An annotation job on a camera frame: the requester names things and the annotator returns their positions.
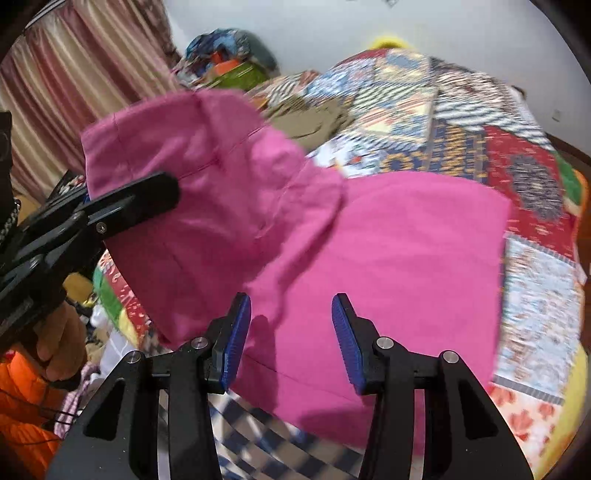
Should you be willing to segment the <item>person's left hand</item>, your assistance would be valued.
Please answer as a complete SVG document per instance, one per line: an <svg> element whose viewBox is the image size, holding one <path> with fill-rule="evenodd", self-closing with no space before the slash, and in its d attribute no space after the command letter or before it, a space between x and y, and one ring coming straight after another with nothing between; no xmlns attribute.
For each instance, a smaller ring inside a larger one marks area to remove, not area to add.
<svg viewBox="0 0 591 480"><path fill-rule="evenodd" d="M36 352L41 361L41 373L51 381L74 377L86 363L85 325L75 308L62 302L34 327L37 335Z"/></svg>

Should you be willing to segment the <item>orange sleeve left forearm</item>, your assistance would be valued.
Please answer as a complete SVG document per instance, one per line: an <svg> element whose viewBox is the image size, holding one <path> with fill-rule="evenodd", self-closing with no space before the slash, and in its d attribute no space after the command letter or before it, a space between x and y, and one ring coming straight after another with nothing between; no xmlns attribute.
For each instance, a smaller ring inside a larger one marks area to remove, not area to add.
<svg viewBox="0 0 591 480"><path fill-rule="evenodd" d="M61 409L66 392L50 386L26 358L1 360L1 477L43 479L61 439L45 425Z"/></svg>

